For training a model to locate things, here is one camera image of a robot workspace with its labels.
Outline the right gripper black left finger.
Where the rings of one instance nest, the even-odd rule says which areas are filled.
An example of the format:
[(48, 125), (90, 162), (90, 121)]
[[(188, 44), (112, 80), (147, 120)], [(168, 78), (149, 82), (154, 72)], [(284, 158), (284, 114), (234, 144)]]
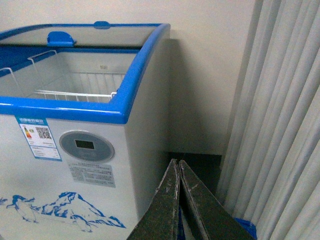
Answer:
[(172, 159), (147, 211), (129, 240), (176, 240), (179, 226), (180, 170)]

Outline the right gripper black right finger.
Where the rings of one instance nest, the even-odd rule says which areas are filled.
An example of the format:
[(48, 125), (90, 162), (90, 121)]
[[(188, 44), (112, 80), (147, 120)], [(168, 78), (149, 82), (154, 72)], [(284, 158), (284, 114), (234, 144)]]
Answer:
[(180, 171), (180, 205), (191, 234), (196, 240), (252, 240), (219, 203), (191, 167), (178, 163)]

